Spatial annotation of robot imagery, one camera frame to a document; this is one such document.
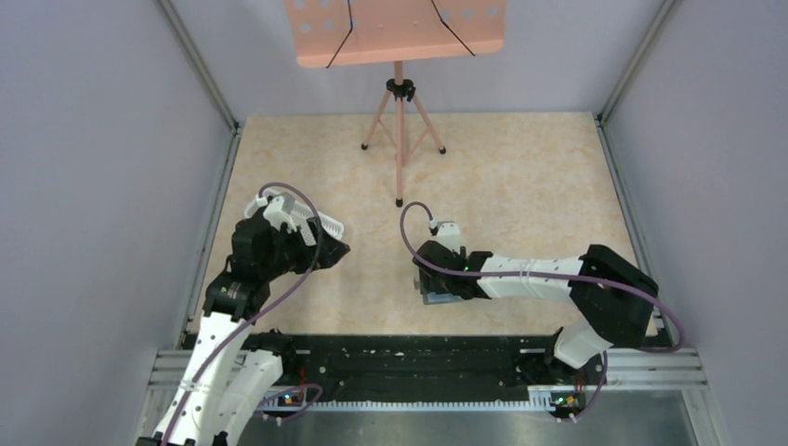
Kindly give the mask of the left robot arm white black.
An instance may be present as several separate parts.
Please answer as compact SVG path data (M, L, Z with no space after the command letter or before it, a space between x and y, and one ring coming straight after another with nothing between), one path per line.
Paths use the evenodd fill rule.
M286 338L238 358L274 280L306 279L349 253L344 226L321 215L290 224L260 214L238 222L225 268L209 284L200 329L163 418L139 445L235 445L266 392L283 376Z

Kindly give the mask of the grey card holder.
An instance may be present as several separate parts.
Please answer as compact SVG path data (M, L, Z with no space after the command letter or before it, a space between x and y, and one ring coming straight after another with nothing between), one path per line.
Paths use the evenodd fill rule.
M414 288L420 293L426 306L461 302L462 298L439 285L431 278L414 279Z

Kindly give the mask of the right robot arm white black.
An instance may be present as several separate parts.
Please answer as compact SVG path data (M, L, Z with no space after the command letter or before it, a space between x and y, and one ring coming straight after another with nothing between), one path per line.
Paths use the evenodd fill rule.
M489 251L455 251L430 240L413 253L425 300L528 298L572 304L578 321L553 335L546 362L580 369L612 347L641 348L657 283L609 247L580 256L516 259Z

